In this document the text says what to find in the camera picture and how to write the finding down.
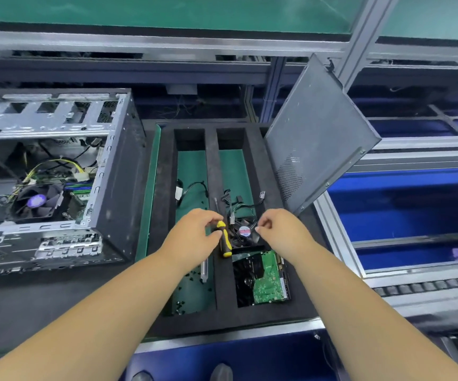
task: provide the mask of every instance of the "hand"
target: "hand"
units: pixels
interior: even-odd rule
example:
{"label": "hand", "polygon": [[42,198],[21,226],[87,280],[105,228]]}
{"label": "hand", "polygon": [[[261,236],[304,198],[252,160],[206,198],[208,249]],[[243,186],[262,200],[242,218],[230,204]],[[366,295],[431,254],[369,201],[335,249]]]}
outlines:
{"label": "hand", "polygon": [[272,249],[293,265],[316,244],[302,222],[284,209],[267,210],[255,230]]}
{"label": "hand", "polygon": [[188,212],[169,231],[161,253],[169,255],[171,263],[177,263],[182,271],[189,272],[211,254],[222,236],[220,230],[206,236],[205,227],[222,219],[222,215],[200,208]]}

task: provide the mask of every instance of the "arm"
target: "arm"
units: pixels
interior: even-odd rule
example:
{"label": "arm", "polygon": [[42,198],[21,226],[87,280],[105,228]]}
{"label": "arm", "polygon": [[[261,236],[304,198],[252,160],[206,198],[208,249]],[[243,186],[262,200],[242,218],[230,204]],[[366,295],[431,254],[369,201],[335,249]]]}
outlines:
{"label": "arm", "polygon": [[0,359],[0,381],[114,381],[181,278],[204,261],[221,220],[195,209],[174,226],[162,247],[132,265]]}
{"label": "arm", "polygon": [[295,267],[351,380],[458,381],[458,365],[316,243],[298,218],[268,210],[258,226]]}

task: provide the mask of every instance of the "cpu fan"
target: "cpu fan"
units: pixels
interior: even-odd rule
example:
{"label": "cpu fan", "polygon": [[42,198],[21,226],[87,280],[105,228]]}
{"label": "cpu fan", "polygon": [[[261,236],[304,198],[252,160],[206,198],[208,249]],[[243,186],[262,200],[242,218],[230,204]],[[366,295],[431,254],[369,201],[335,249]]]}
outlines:
{"label": "cpu fan", "polygon": [[69,199],[64,193],[61,184],[25,186],[10,206],[8,219],[18,224],[61,220]]}

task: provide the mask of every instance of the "round white label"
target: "round white label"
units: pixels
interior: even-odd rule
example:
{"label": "round white label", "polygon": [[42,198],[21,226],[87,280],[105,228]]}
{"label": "round white label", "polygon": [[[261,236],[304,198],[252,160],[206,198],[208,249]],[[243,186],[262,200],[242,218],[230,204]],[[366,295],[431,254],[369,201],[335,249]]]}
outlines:
{"label": "round white label", "polygon": [[241,226],[238,232],[240,233],[240,235],[243,235],[244,237],[250,236],[250,228],[246,226]]}

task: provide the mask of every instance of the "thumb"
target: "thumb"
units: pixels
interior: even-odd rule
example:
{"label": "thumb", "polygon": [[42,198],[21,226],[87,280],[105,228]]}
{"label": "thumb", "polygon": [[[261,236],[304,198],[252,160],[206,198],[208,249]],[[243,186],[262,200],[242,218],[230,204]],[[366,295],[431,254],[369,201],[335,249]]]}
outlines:
{"label": "thumb", "polygon": [[254,229],[259,235],[261,235],[264,240],[268,243],[272,243],[273,233],[271,229],[268,229],[264,226],[258,226]]}
{"label": "thumb", "polygon": [[208,240],[207,244],[211,247],[212,250],[218,244],[218,242],[220,241],[221,237],[222,237],[222,231],[220,231],[220,230],[215,230],[210,235],[208,235],[206,237],[206,239]]}

